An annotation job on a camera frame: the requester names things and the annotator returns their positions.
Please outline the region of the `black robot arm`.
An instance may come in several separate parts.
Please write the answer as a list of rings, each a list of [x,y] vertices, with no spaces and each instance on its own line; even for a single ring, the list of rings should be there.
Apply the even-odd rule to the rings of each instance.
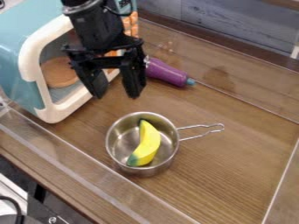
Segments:
[[[69,65],[89,93],[101,98],[108,89],[104,69],[119,69],[129,98],[137,98],[145,87],[147,59],[144,41],[125,35],[121,17],[132,14],[116,10],[115,0],[60,0],[80,46],[64,45]]]

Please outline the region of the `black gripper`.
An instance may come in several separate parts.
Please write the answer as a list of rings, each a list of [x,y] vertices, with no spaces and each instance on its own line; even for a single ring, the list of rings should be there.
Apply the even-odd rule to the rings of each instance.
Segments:
[[[101,98],[108,90],[103,68],[120,68],[123,86],[129,98],[145,87],[144,41],[125,35],[123,18],[135,12],[132,0],[125,9],[117,0],[60,0],[80,46],[64,46],[72,68],[89,93]]]

